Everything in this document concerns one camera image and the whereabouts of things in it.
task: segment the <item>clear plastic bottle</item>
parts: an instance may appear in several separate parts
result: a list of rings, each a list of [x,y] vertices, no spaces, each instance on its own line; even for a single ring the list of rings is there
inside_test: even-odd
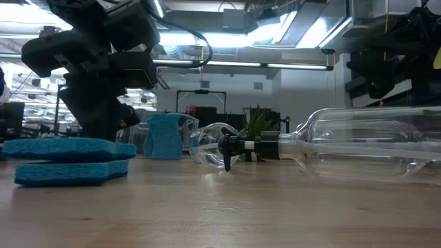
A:
[[[441,184],[440,141],[441,107],[325,109],[280,135],[279,157],[314,177]]]

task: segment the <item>black machine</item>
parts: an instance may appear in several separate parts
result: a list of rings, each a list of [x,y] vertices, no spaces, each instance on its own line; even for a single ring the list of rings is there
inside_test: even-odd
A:
[[[403,79],[412,79],[413,89],[441,79],[441,70],[433,67],[441,47],[441,16],[425,6],[402,15],[385,34],[369,37],[364,46],[347,67],[366,78],[372,99],[383,98]]]
[[[153,19],[204,40],[201,34],[158,17],[145,0],[116,2],[106,10],[96,0],[47,0],[50,10],[73,26],[70,31],[44,34],[22,48],[22,61],[41,77],[64,67],[68,88],[60,98],[83,128],[83,135],[115,141],[116,131],[140,122],[134,108],[120,103],[126,88],[151,89],[157,82],[150,51],[159,42]],[[142,52],[129,52],[143,44]],[[197,68],[208,63],[175,65]]]

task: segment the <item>plastic bottle lying on side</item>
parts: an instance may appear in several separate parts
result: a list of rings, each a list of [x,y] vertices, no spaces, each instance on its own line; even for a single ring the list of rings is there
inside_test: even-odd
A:
[[[441,107],[319,110],[294,133],[263,132],[254,142],[226,124],[209,129],[222,133],[193,142],[192,151],[227,171],[236,156],[253,150],[292,159],[312,177],[441,185]]]

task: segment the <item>black cable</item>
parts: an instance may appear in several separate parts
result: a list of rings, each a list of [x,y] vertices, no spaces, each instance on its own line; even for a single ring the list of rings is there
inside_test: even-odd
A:
[[[223,5],[224,3],[229,3],[231,6],[233,6],[233,8],[234,8],[235,10],[237,10],[236,6],[234,6],[233,3],[231,3],[230,1],[225,1],[225,0],[224,0],[224,1],[222,1],[222,3],[220,3],[219,8],[218,8],[218,12],[221,11],[221,7],[222,7],[222,5]]]
[[[115,0],[103,0],[105,2],[108,3],[112,3],[112,4],[118,4],[120,3],[119,1],[115,1]],[[172,67],[172,68],[199,68],[201,66],[207,65],[208,62],[210,62],[213,58],[213,48],[211,47],[211,45],[208,43],[207,38],[205,38],[201,33],[191,29],[191,28],[187,28],[184,27],[182,25],[176,24],[176,23],[172,23],[170,21],[166,21],[163,18],[161,18],[160,16],[158,16],[157,14],[154,13],[153,9],[148,8],[147,11],[149,12],[149,14],[156,19],[160,24],[166,25],[166,26],[173,26],[175,28],[179,28],[181,30],[187,31],[190,34],[193,34],[195,37],[198,37],[199,39],[205,41],[205,43],[207,44],[208,47],[208,56],[207,58],[200,62],[200,63],[195,63],[195,64],[191,64],[191,65],[173,65],[173,64],[169,64],[167,65],[168,67]]]

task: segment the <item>table surface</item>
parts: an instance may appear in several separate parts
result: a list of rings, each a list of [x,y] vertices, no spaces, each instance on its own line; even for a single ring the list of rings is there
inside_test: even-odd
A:
[[[231,172],[133,159],[101,187],[22,188],[0,163],[0,247],[441,247],[441,187],[314,181],[293,163]]]

